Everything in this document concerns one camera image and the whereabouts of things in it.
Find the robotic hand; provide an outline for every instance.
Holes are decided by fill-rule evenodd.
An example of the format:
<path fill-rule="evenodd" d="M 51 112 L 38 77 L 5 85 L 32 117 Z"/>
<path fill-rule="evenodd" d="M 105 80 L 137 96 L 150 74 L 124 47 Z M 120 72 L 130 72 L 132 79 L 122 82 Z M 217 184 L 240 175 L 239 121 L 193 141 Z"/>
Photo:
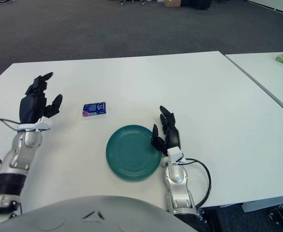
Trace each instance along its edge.
<path fill-rule="evenodd" d="M 37 148 L 42 143 L 42 131 L 52 125 L 50 117 L 59 112 L 62 95 L 46 107 L 46 81 L 52 72 L 38 76 L 20 103 L 20 124 L 13 139 L 12 149 L 0 165 L 0 214 L 9 214 L 20 206 L 20 194 Z"/>
<path fill-rule="evenodd" d="M 195 224 L 197 219 L 202 220 L 198 213 L 198 208 L 193 201 L 191 192 L 188 190 L 187 181 L 188 174 L 183 165 L 193 162 L 199 162 L 195 159 L 188 163 L 183 157 L 180 146 L 179 131 L 175 127 L 176 121 L 173 113 L 170 113 L 166 108 L 160 106 L 161 123 L 163 125 L 163 132 L 165 134 L 165 141 L 158 136 L 157 126 L 153 125 L 151 144 L 166 157 L 163 158 L 162 165 L 166 168 L 164 180 L 167 186 L 166 202 L 168 212 L 188 223 Z M 211 188 L 211 178 L 208 169 L 204 166 L 209 177 L 209 190 L 206 198 L 202 200 L 205 202 Z"/>

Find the teal ceramic plate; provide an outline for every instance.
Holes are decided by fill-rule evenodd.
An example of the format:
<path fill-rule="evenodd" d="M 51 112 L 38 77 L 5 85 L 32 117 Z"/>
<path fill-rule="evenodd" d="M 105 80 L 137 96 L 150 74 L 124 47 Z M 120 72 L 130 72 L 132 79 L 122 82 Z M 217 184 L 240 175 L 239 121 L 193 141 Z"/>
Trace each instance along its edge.
<path fill-rule="evenodd" d="M 149 177 L 161 162 L 161 153 L 151 145 L 152 132 L 145 127 L 129 125 L 110 137 L 106 158 L 111 170 L 125 180 Z"/>

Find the floor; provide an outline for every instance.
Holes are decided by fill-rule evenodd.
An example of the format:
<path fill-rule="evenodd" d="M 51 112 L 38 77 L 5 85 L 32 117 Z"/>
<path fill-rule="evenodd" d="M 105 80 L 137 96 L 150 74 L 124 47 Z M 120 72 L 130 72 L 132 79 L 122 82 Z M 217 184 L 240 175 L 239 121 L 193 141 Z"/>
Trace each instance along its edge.
<path fill-rule="evenodd" d="M 154 1 L 144 6 L 139 1 L 120 6 L 117 0 L 0 4 L 0 74 L 17 62 L 216 50 L 283 51 L 283 14 L 244 0 L 213 1 L 205 11 Z M 270 209 L 245 214 L 236 204 L 216 210 L 224 232 L 282 231 L 270 220 Z"/>

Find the white table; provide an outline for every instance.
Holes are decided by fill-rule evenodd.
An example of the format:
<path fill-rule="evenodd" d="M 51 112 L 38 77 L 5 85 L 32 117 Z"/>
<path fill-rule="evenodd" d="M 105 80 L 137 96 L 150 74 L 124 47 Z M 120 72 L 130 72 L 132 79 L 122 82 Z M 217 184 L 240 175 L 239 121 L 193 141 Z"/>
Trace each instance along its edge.
<path fill-rule="evenodd" d="M 283 196 L 283 109 L 221 53 L 13 64 L 0 76 L 0 116 L 18 120 L 28 86 L 51 71 L 48 103 L 59 93 L 63 103 L 25 182 L 25 212 L 85 195 L 128 196 L 166 208 L 163 167 L 146 180 L 127 182 L 105 159 L 118 128 L 151 130 L 156 123 L 161 129 L 160 105 L 175 113 L 185 157 L 211 172 L 204 206 Z M 83 104 L 103 101 L 106 115 L 82 117 Z M 0 123 L 0 157 L 14 134 Z M 198 202 L 207 176 L 198 164 L 186 169 Z"/>
<path fill-rule="evenodd" d="M 275 58 L 283 52 L 226 55 L 283 107 L 283 64 Z"/>

